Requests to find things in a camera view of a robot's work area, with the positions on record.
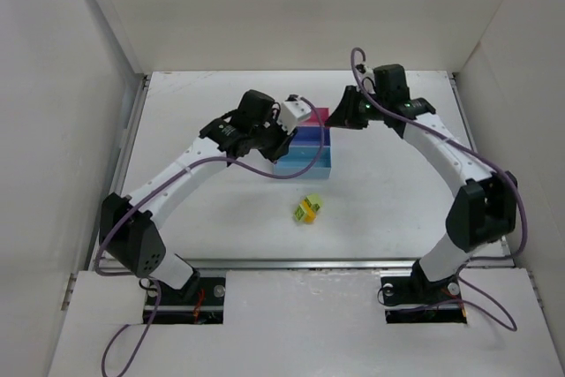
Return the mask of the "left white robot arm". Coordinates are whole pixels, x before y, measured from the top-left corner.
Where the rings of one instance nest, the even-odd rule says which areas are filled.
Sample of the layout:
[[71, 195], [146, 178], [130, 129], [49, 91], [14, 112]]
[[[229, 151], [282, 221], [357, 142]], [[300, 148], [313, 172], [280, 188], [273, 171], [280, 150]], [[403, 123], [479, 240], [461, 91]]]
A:
[[109, 253], [138, 278], [157, 281], [187, 301], [199, 271], [166, 246], [160, 230], [193, 192], [237, 159], [257, 150], [270, 162], [286, 155], [311, 108], [291, 95], [283, 102], [256, 90], [213, 119], [168, 167], [133, 192], [110, 194], [101, 209], [100, 253]]

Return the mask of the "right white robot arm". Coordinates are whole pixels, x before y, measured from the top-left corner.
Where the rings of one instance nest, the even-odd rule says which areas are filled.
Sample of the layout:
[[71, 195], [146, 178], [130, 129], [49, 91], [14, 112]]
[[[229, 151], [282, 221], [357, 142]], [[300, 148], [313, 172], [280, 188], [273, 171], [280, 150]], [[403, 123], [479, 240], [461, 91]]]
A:
[[373, 69], [356, 64], [353, 74], [356, 85], [344, 89], [326, 125], [362, 130], [372, 121], [383, 122], [425, 157], [453, 195], [442, 238], [414, 262], [410, 275], [382, 278], [384, 304], [443, 302], [471, 256], [515, 229], [516, 179], [461, 145], [429, 101], [411, 98], [400, 64]]

